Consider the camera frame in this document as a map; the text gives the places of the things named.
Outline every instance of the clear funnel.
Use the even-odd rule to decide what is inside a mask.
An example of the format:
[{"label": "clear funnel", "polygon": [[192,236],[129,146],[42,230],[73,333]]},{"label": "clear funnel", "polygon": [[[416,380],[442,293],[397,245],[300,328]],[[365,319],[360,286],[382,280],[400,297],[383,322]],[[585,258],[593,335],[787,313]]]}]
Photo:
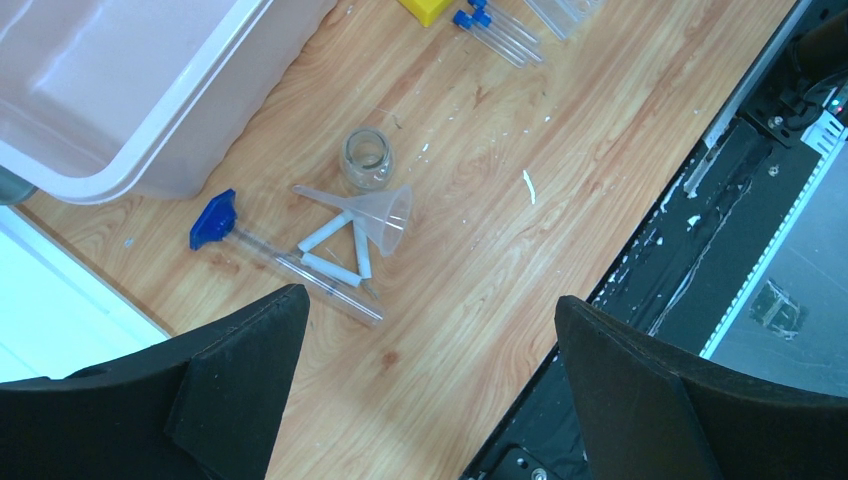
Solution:
[{"label": "clear funnel", "polygon": [[303,185],[295,185],[294,193],[352,213],[353,221],[365,230],[365,234],[384,257],[391,255],[397,248],[412,211],[412,189],[409,185],[351,198],[342,198]]}]

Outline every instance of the glass jar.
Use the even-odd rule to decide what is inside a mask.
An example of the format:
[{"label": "glass jar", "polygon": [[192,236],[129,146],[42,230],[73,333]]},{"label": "glass jar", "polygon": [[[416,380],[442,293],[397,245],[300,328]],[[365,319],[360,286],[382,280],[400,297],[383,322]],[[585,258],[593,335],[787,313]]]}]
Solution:
[{"label": "glass jar", "polygon": [[376,128],[357,128],[342,145],[341,167],[357,189],[363,192],[382,190],[394,171],[392,146]]}]

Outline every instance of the wooden table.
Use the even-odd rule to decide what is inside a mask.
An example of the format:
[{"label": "wooden table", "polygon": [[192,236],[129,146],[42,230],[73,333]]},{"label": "wooden table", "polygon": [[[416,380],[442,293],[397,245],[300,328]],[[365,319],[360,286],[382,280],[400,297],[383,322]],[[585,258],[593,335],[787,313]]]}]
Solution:
[{"label": "wooden table", "polygon": [[[792,3],[609,0],[558,42],[504,0],[547,55],[518,70],[448,15],[425,30],[396,2],[344,0],[197,198],[22,209],[178,334],[289,281],[189,251],[206,202],[235,188],[291,247],[335,215],[292,185],[341,193],[345,134],[381,128],[415,193],[395,255],[372,249],[388,318],[313,301],[269,478],[456,478],[554,344],[557,298],[599,281]],[[351,237],[318,253],[351,262]]]}]

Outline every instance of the white paint speck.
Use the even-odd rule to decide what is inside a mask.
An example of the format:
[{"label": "white paint speck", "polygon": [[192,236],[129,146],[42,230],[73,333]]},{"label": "white paint speck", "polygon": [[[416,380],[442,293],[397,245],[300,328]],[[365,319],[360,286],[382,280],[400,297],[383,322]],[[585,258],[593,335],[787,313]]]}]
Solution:
[{"label": "white paint speck", "polygon": [[530,174],[527,173],[527,170],[524,170],[524,183],[527,184],[527,188],[530,190],[530,203],[536,205],[536,188],[533,187],[533,181],[530,180]]}]

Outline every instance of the blue test tube cap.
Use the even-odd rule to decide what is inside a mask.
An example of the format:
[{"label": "blue test tube cap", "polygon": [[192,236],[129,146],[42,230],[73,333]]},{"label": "blue test tube cap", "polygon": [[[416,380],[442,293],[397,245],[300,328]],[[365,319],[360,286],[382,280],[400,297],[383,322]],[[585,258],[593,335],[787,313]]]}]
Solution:
[{"label": "blue test tube cap", "polygon": [[459,10],[453,16],[453,23],[458,27],[468,30],[474,24],[474,20],[471,19],[471,15]]},{"label": "blue test tube cap", "polygon": [[484,27],[488,27],[489,24],[492,23],[492,17],[483,11],[483,9],[474,10],[474,15],[472,15],[471,18]]},{"label": "blue test tube cap", "polygon": [[233,231],[238,218],[235,201],[236,191],[232,188],[209,201],[189,232],[188,245],[192,250],[220,242]]}]

